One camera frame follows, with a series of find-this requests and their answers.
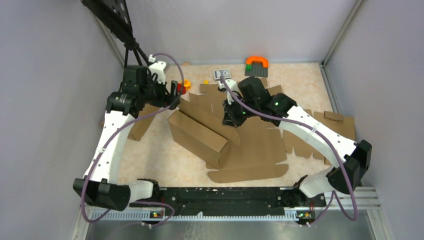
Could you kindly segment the black tripod stand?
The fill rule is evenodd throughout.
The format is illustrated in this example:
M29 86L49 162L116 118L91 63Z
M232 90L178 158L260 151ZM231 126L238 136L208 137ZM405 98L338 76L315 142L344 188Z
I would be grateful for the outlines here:
M132 51L137 63L142 61L148 66L149 58L140 48L133 35L133 28L126 0L81 0L95 17L97 17L117 37L125 47L126 52Z

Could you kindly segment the folded brown cardboard box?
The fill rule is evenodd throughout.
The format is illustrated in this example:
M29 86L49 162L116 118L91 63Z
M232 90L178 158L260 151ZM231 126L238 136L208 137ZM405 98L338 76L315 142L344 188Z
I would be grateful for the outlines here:
M103 130L100 136L99 145L102 147L110 136L117 131L117 129L136 118L141 118L141 120L138 120L121 130L118 135L113 138L109 146L116 142L120 142L125 145L127 141L140 141L159 110L160 109L158 107L147 104L136 117L133 117L129 113L127 115L123 115L122 111L106 111L104 114Z

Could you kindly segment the aluminium frame rail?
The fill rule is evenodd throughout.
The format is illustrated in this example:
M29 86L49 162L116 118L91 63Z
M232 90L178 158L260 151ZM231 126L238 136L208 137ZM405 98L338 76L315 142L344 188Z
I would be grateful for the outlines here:
M172 206L133 205L123 211L86 207L90 219L77 218L73 240L391 240L393 234L373 187L355 191L358 218L348 195L332 197L327 205L307 210L287 208L277 216L176 216Z

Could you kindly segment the small red toy piece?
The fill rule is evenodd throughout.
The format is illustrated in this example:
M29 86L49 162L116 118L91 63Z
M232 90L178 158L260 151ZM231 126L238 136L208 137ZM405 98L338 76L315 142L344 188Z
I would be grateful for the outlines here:
M179 82L177 84L177 92L179 93L182 91L182 94L185 95L191 89L191 87L191 82L188 79L184 79L183 82Z

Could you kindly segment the flat cardboard blank at right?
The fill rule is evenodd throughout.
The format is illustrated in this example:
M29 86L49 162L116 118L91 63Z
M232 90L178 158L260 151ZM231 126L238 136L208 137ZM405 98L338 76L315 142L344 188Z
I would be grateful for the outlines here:
M330 111L312 112L300 106L292 107L278 128L282 132L286 151L297 157L324 161L339 167L336 156L344 156L356 148L355 119Z

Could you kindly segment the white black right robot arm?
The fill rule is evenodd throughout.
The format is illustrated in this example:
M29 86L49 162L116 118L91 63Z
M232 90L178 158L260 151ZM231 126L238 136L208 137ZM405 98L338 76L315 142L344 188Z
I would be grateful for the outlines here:
M298 189L293 192L293 200L297 205L307 206L315 196L326 192L353 195L370 167L372 145L368 141L342 136L286 94L270 94L257 77L240 82L222 77L218 89L226 93L222 102L224 125L238 128L248 118L259 117L303 140L331 163L326 170L304 176L295 184Z

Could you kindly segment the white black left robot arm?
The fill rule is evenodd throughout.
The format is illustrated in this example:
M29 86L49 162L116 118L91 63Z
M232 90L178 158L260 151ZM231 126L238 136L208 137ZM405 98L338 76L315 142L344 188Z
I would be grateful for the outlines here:
M164 61L151 61L148 66L129 65L124 69L121 89L112 92L106 101L104 123L93 160L82 178L73 182L73 190L89 205L123 211L130 203L142 200L154 207L160 202L156 182L141 179L127 184L118 183L119 165L131 128L136 122L155 116L139 113L146 105L160 112L179 104L177 81L167 90Z

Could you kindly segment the large cardboard box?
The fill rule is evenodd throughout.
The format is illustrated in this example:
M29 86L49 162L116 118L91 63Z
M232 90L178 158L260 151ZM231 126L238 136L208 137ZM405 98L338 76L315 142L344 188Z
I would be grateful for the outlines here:
M217 84L201 84L200 94L182 99L168 118L173 140L205 162L217 184L280 178L289 165L280 130L258 116L241 126L223 125L227 96Z

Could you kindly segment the orange green grey toy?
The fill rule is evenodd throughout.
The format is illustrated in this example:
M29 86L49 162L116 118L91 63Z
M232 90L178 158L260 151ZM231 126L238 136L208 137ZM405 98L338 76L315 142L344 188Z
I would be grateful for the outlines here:
M248 77L267 78L269 76L269 60L262 56L249 56L245 60L244 75Z

